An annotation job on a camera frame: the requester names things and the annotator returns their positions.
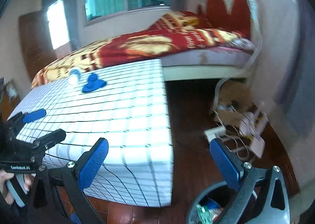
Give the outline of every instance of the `cardboard box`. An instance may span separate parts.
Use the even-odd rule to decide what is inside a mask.
[[[220,109],[220,106],[233,105],[235,111]],[[243,113],[252,106],[252,97],[249,88],[240,82],[228,80],[220,89],[217,113],[224,125],[239,127]]]

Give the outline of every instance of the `white grid board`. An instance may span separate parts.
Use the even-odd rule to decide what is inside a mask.
[[[160,60],[93,72],[107,85],[91,93],[82,93],[91,72],[82,74],[75,86],[61,79],[34,88],[11,116],[41,108],[47,115],[26,124],[17,139],[32,142],[63,129],[66,139],[49,149],[43,161],[55,168],[76,161],[100,137],[106,138],[108,155],[85,194],[129,205],[170,205],[173,146]]]

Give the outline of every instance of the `wooden door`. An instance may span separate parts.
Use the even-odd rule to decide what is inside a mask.
[[[57,59],[45,13],[38,11],[20,16],[19,36],[24,64],[32,81],[37,72]]]

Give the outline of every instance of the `finger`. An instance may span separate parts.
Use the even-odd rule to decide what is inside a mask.
[[[6,172],[5,170],[0,170],[0,181],[10,180],[14,177],[14,173]]]
[[[5,196],[6,189],[4,183],[6,180],[10,180],[14,177],[14,173],[7,173],[4,170],[0,170],[0,192]]]
[[[34,177],[29,174],[24,174],[24,188],[26,191],[30,191],[30,187],[32,186],[34,181]]]
[[[13,202],[14,202],[14,198],[13,198],[12,194],[10,193],[10,191],[7,192],[7,196],[4,199],[8,205],[13,204]]]

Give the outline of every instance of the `patterned blanket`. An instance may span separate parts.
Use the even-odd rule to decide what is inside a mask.
[[[221,46],[240,37],[236,32],[212,29],[206,18],[191,12],[171,12],[147,30],[95,41],[57,59],[37,73],[32,88],[68,77],[73,67],[87,72],[191,49]]]

